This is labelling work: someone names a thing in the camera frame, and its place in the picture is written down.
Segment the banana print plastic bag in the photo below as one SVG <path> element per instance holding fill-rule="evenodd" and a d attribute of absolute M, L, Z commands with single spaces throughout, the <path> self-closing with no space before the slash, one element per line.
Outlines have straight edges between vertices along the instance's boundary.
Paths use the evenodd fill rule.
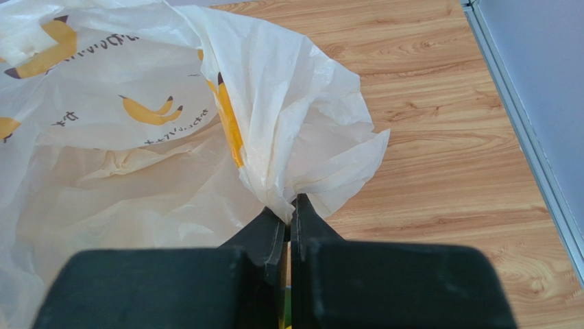
<path fill-rule="evenodd" d="M 1 4 L 1 327 L 87 249 L 217 246 L 379 168 L 360 77 L 307 36 L 166 1 Z"/>

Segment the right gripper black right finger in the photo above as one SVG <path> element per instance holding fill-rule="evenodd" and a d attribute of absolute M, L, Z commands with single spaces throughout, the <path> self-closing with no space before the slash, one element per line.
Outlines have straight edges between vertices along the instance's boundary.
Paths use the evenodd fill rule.
<path fill-rule="evenodd" d="M 291 222 L 293 328 L 516 328 L 499 277 L 462 245 L 349 241 L 300 194 Z"/>

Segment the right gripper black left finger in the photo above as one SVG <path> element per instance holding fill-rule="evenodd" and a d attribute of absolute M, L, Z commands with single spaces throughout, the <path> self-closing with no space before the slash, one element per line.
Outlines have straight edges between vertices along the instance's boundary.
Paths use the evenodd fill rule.
<path fill-rule="evenodd" d="M 269 209 L 219 247 L 72 256 L 34 328 L 283 328 L 286 227 Z"/>

